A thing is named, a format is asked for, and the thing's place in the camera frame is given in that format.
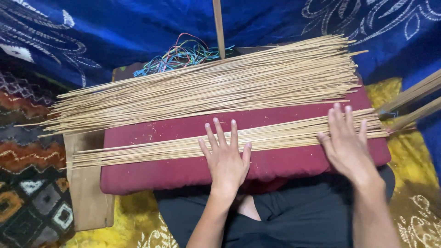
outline forearm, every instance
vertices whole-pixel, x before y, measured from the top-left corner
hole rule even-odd
[[[355,248],[400,247],[385,197],[385,183],[354,185],[353,239]]]
[[[187,248],[219,248],[232,199],[211,192],[207,205],[197,223]]]

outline colorful string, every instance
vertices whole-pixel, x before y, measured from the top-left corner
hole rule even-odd
[[[184,34],[198,39],[201,43],[203,43],[203,45],[201,45],[195,39],[178,43],[179,39]],[[193,47],[188,46],[188,44],[192,42],[196,44],[193,45]],[[225,49],[227,55],[233,53],[233,47],[234,46],[230,46]],[[135,71],[133,76],[139,77],[153,73],[170,71],[181,67],[200,64],[204,61],[214,60],[216,58],[219,58],[219,50],[217,47],[209,48],[207,44],[205,44],[205,42],[198,37],[188,33],[182,33],[176,40],[176,44],[172,46],[165,55],[154,57],[150,62],[144,65],[143,69]]]

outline left hand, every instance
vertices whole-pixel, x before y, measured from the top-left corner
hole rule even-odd
[[[206,123],[205,130],[207,131],[208,140],[213,152],[210,153],[202,139],[199,139],[199,146],[207,159],[208,168],[213,180],[211,193],[219,194],[233,201],[239,187],[245,181],[250,168],[251,142],[248,142],[243,148],[241,158],[238,148],[236,121],[231,120],[230,145],[227,144],[219,120],[214,118],[213,122],[216,127],[219,144],[211,131],[210,124]]]

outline wooden board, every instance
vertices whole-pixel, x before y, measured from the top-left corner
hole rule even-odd
[[[72,154],[75,151],[101,149],[103,144],[104,131],[64,135],[66,161],[72,160]],[[67,171],[74,211],[75,231],[113,225],[115,197],[101,192],[100,175],[100,167]]]

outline finger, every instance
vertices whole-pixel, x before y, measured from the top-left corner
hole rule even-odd
[[[208,159],[211,155],[210,150],[208,150],[207,146],[205,145],[205,142],[203,139],[199,139],[199,147],[202,150],[202,153],[205,155],[205,158]]]
[[[208,141],[210,142],[211,150],[215,151],[219,146],[217,144],[216,138],[214,137],[213,131],[211,131],[209,123],[205,123],[205,130],[207,131]]]
[[[214,122],[214,126],[216,127],[217,140],[219,141],[219,146],[226,146],[227,141],[225,140],[224,131],[222,130],[219,119],[213,118],[213,122]]]
[[[320,144],[325,149],[326,156],[328,157],[329,161],[331,163],[335,163],[335,150],[334,146],[332,145],[331,138],[327,136],[326,134],[320,132],[317,134],[318,140],[320,141]]]
[[[346,126],[351,134],[355,134],[354,122],[352,118],[352,107],[346,106],[344,108],[345,116],[346,116]]]
[[[367,120],[360,122],[359,139],[364,146],[367,146]]]
[[[338,128],[337,120],[335,119],[335,109],[328,111],[328,125],[329,134],[333,139],[337,139],[340,136],[340,130]]]
[[[239,149],[238,138],[237,138],[237,123],[236,120],[231,120],[231,138],[230,146],[237,150]]]
[[[251,142],[246,143],[243,147],[242,161],[243,165],[245,165],[247,168],[250,167],[251,147]]]
[[[340,132],[345,131],[346,123],[344,122],[339,102],[334,103],[334,116],[335,116],[337,128],[340,130]]]

